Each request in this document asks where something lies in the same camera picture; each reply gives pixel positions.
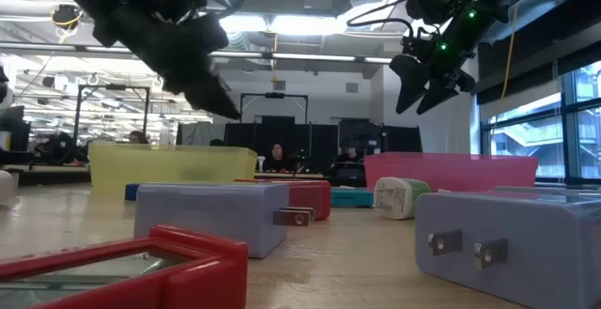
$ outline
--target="table surface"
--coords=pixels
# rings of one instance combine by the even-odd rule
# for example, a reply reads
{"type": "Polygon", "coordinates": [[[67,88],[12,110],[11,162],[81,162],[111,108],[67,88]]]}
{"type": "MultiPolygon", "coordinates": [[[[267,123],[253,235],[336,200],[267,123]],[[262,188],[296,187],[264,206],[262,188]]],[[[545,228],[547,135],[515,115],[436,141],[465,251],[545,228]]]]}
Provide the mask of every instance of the table surface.
{"type": "MultiPolygon", "coordinates": [[[[89,186],[29,187],[0,208],[0,257],[129,238],[135,204],[89,186]]],[[[249,309],[521,308],[417,269],[414,222],[373,209],[333,209],[291,227],[263,260],[249,260],[249,309]]]]}

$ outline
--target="pink translucent container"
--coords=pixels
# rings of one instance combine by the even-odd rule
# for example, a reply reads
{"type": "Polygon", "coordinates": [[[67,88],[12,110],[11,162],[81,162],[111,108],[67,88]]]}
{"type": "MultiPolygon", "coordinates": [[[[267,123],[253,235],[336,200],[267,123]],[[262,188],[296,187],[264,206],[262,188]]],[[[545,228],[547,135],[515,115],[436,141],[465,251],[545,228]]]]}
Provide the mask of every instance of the pink translucent container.
{"type": "Polygon", "coordinates": [[[533,187],[538,159],[501,155],[388,152],[365,158],[367,188],[379,178],[415,178],[432,192],[484,192],[497,186],[533,187]]]}

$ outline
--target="teal box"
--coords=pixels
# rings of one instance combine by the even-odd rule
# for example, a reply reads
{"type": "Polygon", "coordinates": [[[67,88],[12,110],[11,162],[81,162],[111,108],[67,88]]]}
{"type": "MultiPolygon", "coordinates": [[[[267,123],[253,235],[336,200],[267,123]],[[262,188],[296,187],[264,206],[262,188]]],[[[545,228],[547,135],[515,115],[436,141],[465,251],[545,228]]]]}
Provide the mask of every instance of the teal box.
{"type": "Polygon", "coordinates": [[[332,207],[372,207],[374,193],[366,188],[331,188],[332,207]]]}

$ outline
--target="yellow translucent container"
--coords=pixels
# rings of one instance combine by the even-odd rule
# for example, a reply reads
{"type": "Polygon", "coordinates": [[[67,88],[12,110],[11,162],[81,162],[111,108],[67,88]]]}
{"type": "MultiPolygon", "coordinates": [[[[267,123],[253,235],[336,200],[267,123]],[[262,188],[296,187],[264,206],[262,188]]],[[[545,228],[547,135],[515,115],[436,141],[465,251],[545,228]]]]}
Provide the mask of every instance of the yellow translucent container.
{"type": "Polygon", "coordinates": [[[90,172],[95,188],[128,183],[214,181],[253,178],[256,153],[239,147],[151,146],[92,143],[90,172]]]}

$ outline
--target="red container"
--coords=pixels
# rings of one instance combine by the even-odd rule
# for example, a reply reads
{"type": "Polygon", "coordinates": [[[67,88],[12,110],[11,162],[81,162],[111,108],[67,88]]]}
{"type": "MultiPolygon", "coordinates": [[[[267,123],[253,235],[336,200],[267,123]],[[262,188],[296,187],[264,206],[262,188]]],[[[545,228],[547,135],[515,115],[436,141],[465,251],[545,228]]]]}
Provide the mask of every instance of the red container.
{"type": "Polygon", "coordinates": [[[186,262],[36,306],[43,309],[243,309],[246,243],[157,225],[146,239],[126,239],[0,261],[0,283],[103,260],[152,252],[186,262]]]}
{"type": "Polygon", "coordinates": [[[236,179],[236,182],[285,183],[290,190],[290,207],[311,208],[316,220],[330,217],[331,185],[321,180],[236,179]]]}
{"type": "Polygon", "coordinates": [[[365,158],[367,188],[379,178],[415,178],[433,192],[483,192],[497,186],[533,187],[538,160],[533,157],[389,152],[365,158]]]}

